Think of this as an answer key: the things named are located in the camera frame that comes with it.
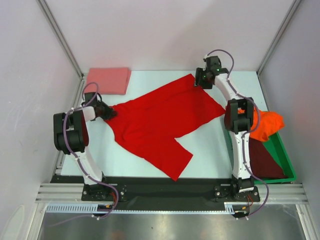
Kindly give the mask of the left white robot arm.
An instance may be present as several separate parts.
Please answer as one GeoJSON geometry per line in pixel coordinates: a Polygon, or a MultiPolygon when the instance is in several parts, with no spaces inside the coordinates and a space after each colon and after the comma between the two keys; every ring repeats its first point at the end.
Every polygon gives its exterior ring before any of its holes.
{"type": "Polygon", "coordinates": [[[74,158],[82,173],[84,183],[95,185],[92,194],[99,200],[109,197],[110,187],[102,183],[103,171],[99,169],[90,153],[87,123],[97,118],[110,120],[116,115],[116,111],[104,103],[97,92],[85,93],[81,106],[53,115],[55,148],[74,158]]]}

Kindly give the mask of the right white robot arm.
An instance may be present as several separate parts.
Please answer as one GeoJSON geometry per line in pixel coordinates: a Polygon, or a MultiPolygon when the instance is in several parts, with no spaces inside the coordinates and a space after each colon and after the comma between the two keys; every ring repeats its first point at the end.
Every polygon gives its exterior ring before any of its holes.
{"type": "Polygon", "coordinates": [[[254,102],[243,96],[232,84],[230,72],[223,68],[218,56],[205,56],[205,67],[195,72],[195,85],[203,89],[216,86],[227,105],[224,126],[229,132],[233,150],[233,170],[231,176],[231,196],[242,201],[254,190],[254,177],[250,165],[249,138],[254,123],[254,102]]]}

